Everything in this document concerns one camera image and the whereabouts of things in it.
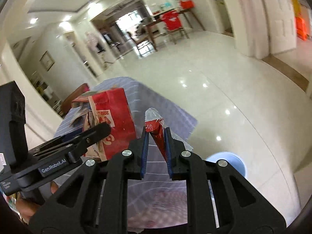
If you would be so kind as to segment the left hand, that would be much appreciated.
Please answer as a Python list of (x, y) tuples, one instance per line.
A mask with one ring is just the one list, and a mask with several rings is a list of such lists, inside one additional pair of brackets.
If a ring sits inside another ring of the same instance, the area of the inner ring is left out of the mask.
[(20, 213), (25, 224), (29, 224), (30, 219), (40, 207), (40, 205), (23, 198), (21, 193), (17, 194), (16, 209)]

